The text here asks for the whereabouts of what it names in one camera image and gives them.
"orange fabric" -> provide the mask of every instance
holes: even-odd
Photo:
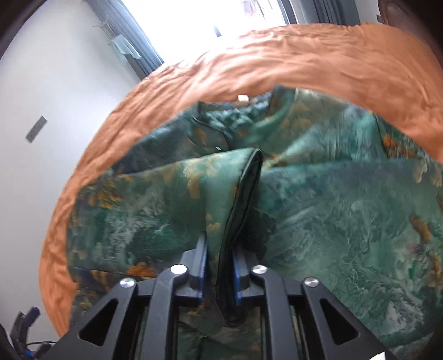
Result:
[[[254,31],[223,52],[162,67],[110,114],[79,161],[43,244],[40,289],[59,335],[68,330],[76,285],[67,270],[66,224],[77,192],[142,136],[196,101],[235,101],[276,84],[321,91],[369,109],[443,162],[443,71],[413,36],[381,24],[290,25]]]

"gray curtain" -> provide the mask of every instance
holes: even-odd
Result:
[[[99,20],[105,23],[113,35],[123,35],[138,51],[141,58],[126,55],[140,79],[144,79],[161,64],[163,60],[155,51],[148,37],[120,0],[86,0]]]
[[[360,25],[354,0],[298,0],[306,23]]]

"green floral fabric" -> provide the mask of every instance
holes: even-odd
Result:
[[[260,356],[257,310],[235,306],[227,276],[235,241],[286,277],[318,277],[409,359],[442,318],[442,169],[377,115],[315,91],[196,104],[78,194],[72,322],[127,274],[178,262],[206,231],[205,300],[181,312],[179,359]]]

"metal screw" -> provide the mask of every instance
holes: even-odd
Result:
[[[133,278],[124,278],[120,280],[121,287],[133,287],[136,281]]]
[[[175,275],[181,275],[188,271],[188,268],[182,264],[171,266],[171,272]]]
[[[320,281],[316,278],[309,277],[305,279],[304,283],[308,287],[316,287]]]
[[[264,265],[255,265],[252,268],[252,272],[256,274],[264,274],[266,271],[268,271],[268,268]]]

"rectangular wall plate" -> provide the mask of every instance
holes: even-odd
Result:
[[[33,142],[37,134],[47,122],[48,120],[41,116],[40,119],[38,119],[37,122],[34,124],[32,129],[29,130],[28,134],[26,135],[26,140],[28,140],[29,142]]]

